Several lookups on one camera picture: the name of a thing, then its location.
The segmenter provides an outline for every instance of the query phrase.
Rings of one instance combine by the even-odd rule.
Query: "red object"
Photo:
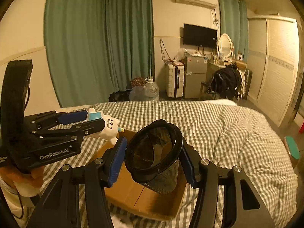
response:
[[[304,123],[302,124],[302,127],[299,130],[299,133],[302,134],[304,132]]]

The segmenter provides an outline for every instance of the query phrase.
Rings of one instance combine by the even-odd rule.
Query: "plush toy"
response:
[[[119,128],[119,120],[117,118],[113,118],[109,115],[104,115],[102,111],[96,112],[94,108],[89,108],[87,121],[92,121],[96,119],[103,119],[105,121],[105,127],[102,131],[91,134],[89,136],[94,138],[103,138],[105,140],[109,140],[112,145],[115,145],[117,142],[117,133],[124,132],[123,128]]]

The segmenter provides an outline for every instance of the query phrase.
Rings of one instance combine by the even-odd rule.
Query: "clothes pile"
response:
[[[219,93],[221,98],[232,100],[241,84],[242,78],[236,64],[227,65],[214,73],[207,93]]]

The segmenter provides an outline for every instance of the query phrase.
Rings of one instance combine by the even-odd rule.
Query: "clothing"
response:
[[[31,216],[34,207],[31,204],[31,201],[29,200],[28,197],[20,197],[22,206],[23,206],[23,216],[22,216],[22,208],[20,205],[20,200],[18,197],[18,192],[17,190],[15,190],[14,188],[10,187],[9,185],[7,185],[2,178],[0,177],[0,188],[3,192],[3,195],[6,199],[7,205],[9,206],[11,212],[15,218],[15,220],[17,221],[18,225],[21,228],[25,228],[27,225],[27,222],[29,220],[29,217]]]
[[[236,65],[227,65],[215,72],[207,90],[208,93],[219,93],[221,98],[232,100],[242,83],[241,75]]]

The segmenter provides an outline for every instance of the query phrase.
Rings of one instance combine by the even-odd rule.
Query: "green curtain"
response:
[[[46,0],[44,43],[61,107],[106,102],[146,77],[152,28],[152,0]]]
[[[152,0],[103,0],[106,53],[115,89],[152,67]]]
[[[234,53],[240,51],[243,60],[248,57],[248,18],[243,0],[219,0],[221,14],[221,34],[227,33],[234,43]]]

